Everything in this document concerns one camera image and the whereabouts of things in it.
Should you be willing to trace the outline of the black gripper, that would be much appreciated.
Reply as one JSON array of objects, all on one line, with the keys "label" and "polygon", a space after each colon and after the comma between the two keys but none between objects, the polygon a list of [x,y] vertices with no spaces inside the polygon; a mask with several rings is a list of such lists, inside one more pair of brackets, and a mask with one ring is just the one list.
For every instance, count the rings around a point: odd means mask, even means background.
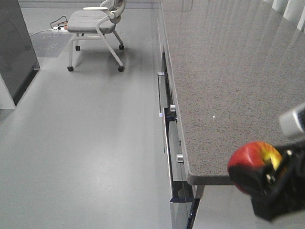
[{"label": "black gripper", "polygon": [[305,142],[275,146],[283,160],[277,170],[272,165],[228,168],[230,180],[251,198],[254,214],[271,221],[305,209]]}]

